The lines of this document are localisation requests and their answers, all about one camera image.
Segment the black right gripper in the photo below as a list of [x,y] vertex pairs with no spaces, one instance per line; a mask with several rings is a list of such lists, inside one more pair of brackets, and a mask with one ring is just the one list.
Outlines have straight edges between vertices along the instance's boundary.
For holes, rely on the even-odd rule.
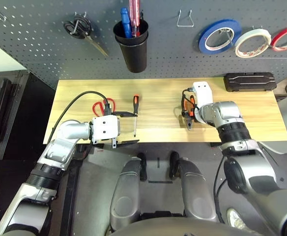
[[182,116],[187,120],[187,121],[197,121],[195,114],[194,114],[194,109],[193,108],[188,108],[187,110],[182,111]]

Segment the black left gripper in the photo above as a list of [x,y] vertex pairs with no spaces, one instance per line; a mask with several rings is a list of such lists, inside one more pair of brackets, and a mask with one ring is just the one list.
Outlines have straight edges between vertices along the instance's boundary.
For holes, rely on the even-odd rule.
[[139,140],[129,140],[129,141],[122,141],[121,143],[117,143],[117,138],[121,133],[120,128],[120,119],[117,116],[120,117],[137,117],[138,115],[131,112],[113,112],[113,122],[112,122],[112,148],[121,148],[129,145],[136,144]]

